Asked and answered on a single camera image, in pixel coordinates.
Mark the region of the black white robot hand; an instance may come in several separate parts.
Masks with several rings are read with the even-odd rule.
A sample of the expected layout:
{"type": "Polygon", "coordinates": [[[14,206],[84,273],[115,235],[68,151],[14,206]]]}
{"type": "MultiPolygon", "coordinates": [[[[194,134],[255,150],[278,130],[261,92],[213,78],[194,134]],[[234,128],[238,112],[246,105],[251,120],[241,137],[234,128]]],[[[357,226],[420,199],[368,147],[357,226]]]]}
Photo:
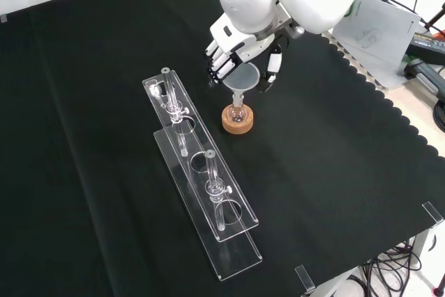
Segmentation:
{"type": "Polygon", "coordinates": [[[274,84],[282,65],[282,48],[274,35],[263,40],[235,28],[226,14],[211,27],[211,43],[204,51],[209,62],[211,80],[221,83],[242,64],[249,63],[263,52],[268,53],[268,64],[260,74],[257,90],[264,93],[274,84]]]}

